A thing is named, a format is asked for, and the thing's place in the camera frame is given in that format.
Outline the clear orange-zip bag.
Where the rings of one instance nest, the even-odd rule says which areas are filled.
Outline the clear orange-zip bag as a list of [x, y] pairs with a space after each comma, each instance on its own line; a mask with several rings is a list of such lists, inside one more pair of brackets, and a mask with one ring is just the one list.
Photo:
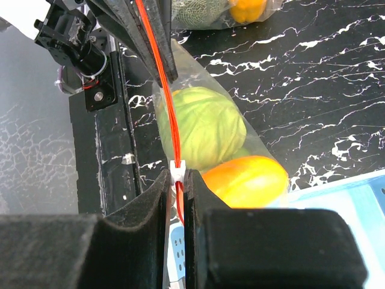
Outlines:
[[183, 196], [189, 169], [199, 171], [210, 191], [231, 208], [281, 202], [289, 188], [286, 170], [208, 71], [177, 41], [161, 44], [155, 4], [138, 1], [138, 9], [160, 74], [154, 106], [178, 218], [185, 218]]
[[[254, 22], [263, 22], [267, 20], [273, 13], [279, 11], [282, 7], [283, 0], [267, 0], [266, 8], [262, 15], [258, 18], [257, 21]], [[253, 22], [248, 23], [237, 23], [230, 14], [230, 4], [228, 8], [221, 14], [221, 16], [213, 22], [209, 27], [199, 29], [199, 30], [223, 30], [227, 28], [233, 28], [237, 26], [248, 25]]]

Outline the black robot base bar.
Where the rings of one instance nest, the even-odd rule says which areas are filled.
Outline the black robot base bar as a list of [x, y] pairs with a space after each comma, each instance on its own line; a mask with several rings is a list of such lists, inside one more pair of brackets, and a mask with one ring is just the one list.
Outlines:
[[140, 193], [123, 59], [87, 1], [50, 1], [36, 44], [63, 67], [70, 93], [80, 213], [109, 215]]

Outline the orange yellow mango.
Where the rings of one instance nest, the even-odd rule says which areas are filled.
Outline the orange yellow mango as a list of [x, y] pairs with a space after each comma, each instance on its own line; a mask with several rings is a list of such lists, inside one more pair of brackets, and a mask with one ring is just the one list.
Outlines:
[[231, 208], [262, 208], [288, 192], [289, 176], [276, 160], [236, 158], [202, 174], [208, 189]]

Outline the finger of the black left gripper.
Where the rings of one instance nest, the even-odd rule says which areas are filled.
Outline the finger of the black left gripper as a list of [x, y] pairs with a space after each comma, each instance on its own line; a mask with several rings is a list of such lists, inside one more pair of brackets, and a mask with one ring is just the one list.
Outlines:
[[149, 38], [131, 4], [126, 1], [99, 0], [90, 0], [86, 4], [101, 26], [137, 54], [152, 78], [162, 85]]
[[161, 54], [165, 74], [170, 83], [177, 80], [177, 68], [171, 49], [171, 0], [149, 0], [146, 8]]

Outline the green cabbage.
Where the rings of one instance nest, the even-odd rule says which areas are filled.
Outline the green cabbage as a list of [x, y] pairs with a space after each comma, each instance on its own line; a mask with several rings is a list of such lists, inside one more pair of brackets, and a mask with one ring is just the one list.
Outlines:
[[247, 129], [238, 107], [206, 87], [182, 89], [173, 97], [180, 158], [190, 169], [208, 170], [227, 161], [245, 142]]
[[229, 157], [229, 160], [234, 160], [242, 157], [250, 156], [249, 150], [247, 150], [245, 147], [239, 148], [233, 155]]

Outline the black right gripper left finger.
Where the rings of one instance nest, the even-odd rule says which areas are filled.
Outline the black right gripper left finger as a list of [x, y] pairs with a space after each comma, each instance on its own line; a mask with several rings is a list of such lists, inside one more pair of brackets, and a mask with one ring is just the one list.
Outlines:
[[162, 288], [171, 175], [108, 216], [1, 216], [2, 288]]

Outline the netted green melon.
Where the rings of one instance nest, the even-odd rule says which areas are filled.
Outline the netted green melon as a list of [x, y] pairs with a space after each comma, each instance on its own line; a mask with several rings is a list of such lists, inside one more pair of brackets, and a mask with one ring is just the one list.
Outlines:
[[228, 8], [223, 0], [187, 0], [171, 2], [171, 24], [175, 30], [199, 30], [209, 27]]

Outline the orange yellow bell pepper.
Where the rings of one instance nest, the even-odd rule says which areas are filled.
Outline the orange yellow bell pepper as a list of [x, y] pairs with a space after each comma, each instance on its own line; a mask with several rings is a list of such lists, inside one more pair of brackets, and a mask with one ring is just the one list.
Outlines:
[[230, 14], [237, 23], [257, 21], [266, 8], [267, 0], [229, 0]]

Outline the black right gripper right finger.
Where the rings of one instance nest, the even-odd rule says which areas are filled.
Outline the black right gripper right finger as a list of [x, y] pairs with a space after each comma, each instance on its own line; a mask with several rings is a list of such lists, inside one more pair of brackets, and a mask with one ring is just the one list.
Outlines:
[[183, 191], [187, 288], [363, 288], [365, 262], [337, 212], [232, 209], [192, 169]]

